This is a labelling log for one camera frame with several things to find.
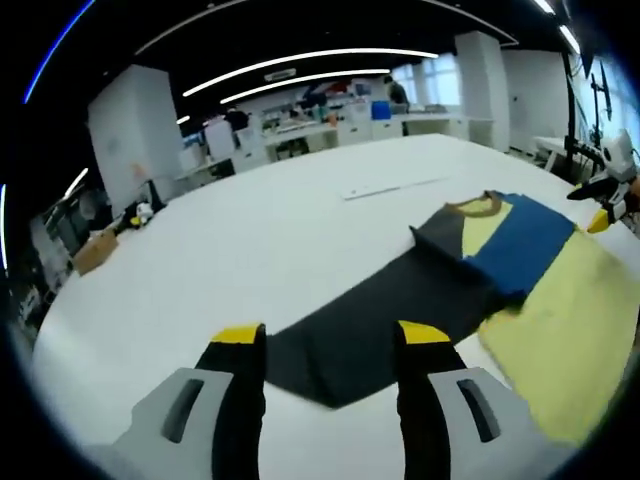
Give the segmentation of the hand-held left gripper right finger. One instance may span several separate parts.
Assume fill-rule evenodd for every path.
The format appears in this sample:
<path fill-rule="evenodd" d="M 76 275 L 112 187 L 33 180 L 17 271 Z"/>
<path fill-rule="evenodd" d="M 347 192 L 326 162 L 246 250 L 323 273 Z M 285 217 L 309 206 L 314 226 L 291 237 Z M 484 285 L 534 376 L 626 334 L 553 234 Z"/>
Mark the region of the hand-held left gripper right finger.
<path fill-rule="evenodd" d="M 524 479 L 526 402 L 450 338 L 424 324 L 394 327 L 397 412 L 408 479 Z"/>

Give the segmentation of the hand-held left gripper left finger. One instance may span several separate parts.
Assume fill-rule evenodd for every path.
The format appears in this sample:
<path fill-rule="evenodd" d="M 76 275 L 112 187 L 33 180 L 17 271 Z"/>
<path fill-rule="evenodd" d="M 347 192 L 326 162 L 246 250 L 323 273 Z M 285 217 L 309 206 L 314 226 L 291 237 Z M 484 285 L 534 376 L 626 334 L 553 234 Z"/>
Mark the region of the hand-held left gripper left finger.
<path fill-rule="evenodd" d="M 258 478 L 266 339 L 261 323 L 216 334 L 134 406 L 114 450 L 144 479 Z"/>

